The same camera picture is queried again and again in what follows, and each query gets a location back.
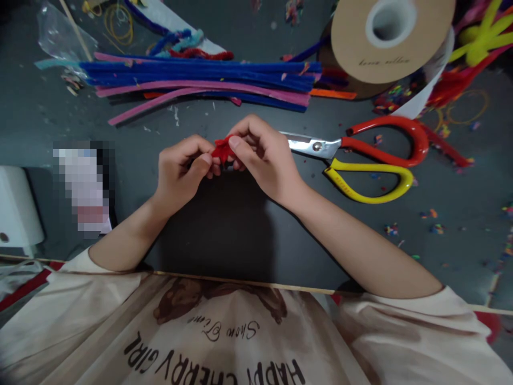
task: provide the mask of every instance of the table surface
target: table surface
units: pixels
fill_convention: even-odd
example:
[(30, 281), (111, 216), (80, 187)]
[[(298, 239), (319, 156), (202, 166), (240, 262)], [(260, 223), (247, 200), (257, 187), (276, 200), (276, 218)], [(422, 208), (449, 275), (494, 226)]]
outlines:
[[(77, 23), (100, 42), (102, 50), (116, 53), (103, 36), (103, 19), (84, 15), (78, 0), (68, 4), (75, 5), (72, 13)], [(210, 40), (233, 51), (237, 60), (276, 62), (281, 55), (298, 53), (316, 41), (329, 21), (331, 5), (332, 1), (306, 0), (297, 27), (285, 23), (284, 2), (265, 1), (258, 13), (252, 12), (249, 1), (236, 0), (202, 2), (201, 10), (195, 2), (175, 0), (172, 9), (201, 28)], [(60, 69), (37, 70), (33, 62), (47, 57), (37, 45), (39, 7), (38, 2), (7, 6), (0, 23), (0, 68), (4, 74), (0, 164), (26, 168), (45, 231), (47, 258), (70, 259), (92, 242), (76, 231), (69, 201), (59, 198), (63, 192), (51, 168), (54, 141), (111, 141), (115, 211), (121, 221), (154, 192), (159, 152), (189, 135), (198, 133), (213, 142), (223, 138), (238, 120), (256, 113), (276, 129), (331, 139), (344, 135), (351, 125), (375, 117), (370, 101), (314, 98), (306, 113), (296, 113), (249, 103), (236, 107), (219, 99), (181, 99), (173, 104), (178, 108), (179, 124), (174, 111), (163, 107), (114, 128), (107, 120), (140, 102), (98, 99), (91, 88), (74, 97), (60, 80)], [(277, 23), (274, 30), (272, 22)], [(125, 52), (143, 54), (157, 39), (135, 23), (134, 43)], [(476, 160), (475, 167), (463, 175), (454, 171), (447, 158), (430, 150), (427, 159), (412, 169), (418, 187), (394, 202), (364, 205), (348, 199), (330, 183), (322, 174), (322, 161), (300, 155), (294, 158), (312, 188), (384, 236), (384, 226), (397, 222), (399, 237), (390, 241), (405, 240), (402, 248), (406, 253), (420, 255), (421, 264), (469, 303), (484, 304), (494, 273), (483, 261), (499, 259), (511, 226), (501, 207), (513, 199), (513, 84), (505, 73), (487, 71), (471, 88), (487, 92), (490, 101), (477, 131), (470, 132), (465, 125), (450, 126), (453, 132), (447, 141)], [(462, 98), (455, 104), (453, 116), (469, 116), (478, 108), (472, 98)], [(432, 126), (434, 116), (426, 116), (425, 121)], [(383, 134), (385, 151), (409, 155), (408, 139), (391, 128), (375, 129), (358, 139), (372, 143), (377, 134)], [(371, 162), (343, 151), (337, 157)], [(344, 177), (358, 192), (368, 195), (380, 195), (381, 187), (390, 189), (397, 181), (393, 175), (375, 180), (368, 173), (345, 173)], [(421, 219), (419, 213), (431, 208), (439, 218)], [(443, 235), (429, 232), (435, 223), (446, 226)], [(0, 252), (16, 251), (4, 248)], [(221, 178), (202, 182), (192, 202), (170, 219), (145, 262), (155, 270), (184, 274), (324, 289), (355, 287), (301, 223), (270, 201), (247, 172), (228, 170)], [(509, 263), (493, 307), (513, 310), (512, 270)]]

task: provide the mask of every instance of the scissor blade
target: scissor blade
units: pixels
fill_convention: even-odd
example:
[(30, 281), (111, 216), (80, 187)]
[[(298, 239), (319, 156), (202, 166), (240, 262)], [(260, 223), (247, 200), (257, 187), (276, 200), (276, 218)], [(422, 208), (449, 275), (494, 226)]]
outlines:
[(334, 142), (329, 142), (324, 139), (301, 134), (281, 133), (289, 140), (289, 147), (291, 150), (316, 158), (331, 159), (340, 148), (340, 139)]

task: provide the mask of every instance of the shirt sleeve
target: shirt sleeve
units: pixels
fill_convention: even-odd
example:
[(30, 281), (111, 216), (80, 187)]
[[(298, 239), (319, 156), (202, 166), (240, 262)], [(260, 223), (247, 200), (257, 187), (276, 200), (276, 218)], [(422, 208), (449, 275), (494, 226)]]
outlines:
[(513, 383), (490, 330), (449, 287), (419, 299), (364, 294), (340, 306), (343, 338), (372, 383)]
[(0, 371), (17, 383), (38, 383), (141, 284), (146, 273), (118, 274), (84, 250), (0, 330)]

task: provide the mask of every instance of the person's right hand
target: person's right hand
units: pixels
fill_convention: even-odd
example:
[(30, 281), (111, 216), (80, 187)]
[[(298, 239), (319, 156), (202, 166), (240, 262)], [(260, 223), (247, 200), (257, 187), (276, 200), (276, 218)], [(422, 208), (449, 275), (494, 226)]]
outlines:
[(285, 135), (256, 115), (248, 115), (231, 130), (228, 143), (236, 155), (234, 169), (245, 168), (271, 199), (290, 208), (307, 185), (299, 175)]

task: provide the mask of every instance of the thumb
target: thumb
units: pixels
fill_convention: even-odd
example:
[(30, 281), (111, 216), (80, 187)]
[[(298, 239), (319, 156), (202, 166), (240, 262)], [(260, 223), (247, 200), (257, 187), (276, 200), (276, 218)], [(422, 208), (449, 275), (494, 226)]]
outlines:
[(258, 157), (258, 155), (253, 151), (253, 149), (245, 140), (243, 140), (240, 136), (232, 136), (230, 139), (228, 139), (228, 144), (230, 145), (230, 148), (233, 150), (237, 158), (239, 158), (240, 161), (244, 163), (250, 173), (254, 174), (258, 171), (263, 161)]
[(183, 176), (183, 180), (198, 186), (208, 170), (210, 170), (211, 165), (212, 155), (209, 153), (201, 154), (192, 162), (191, 168), (187, 171), (187, 174)]

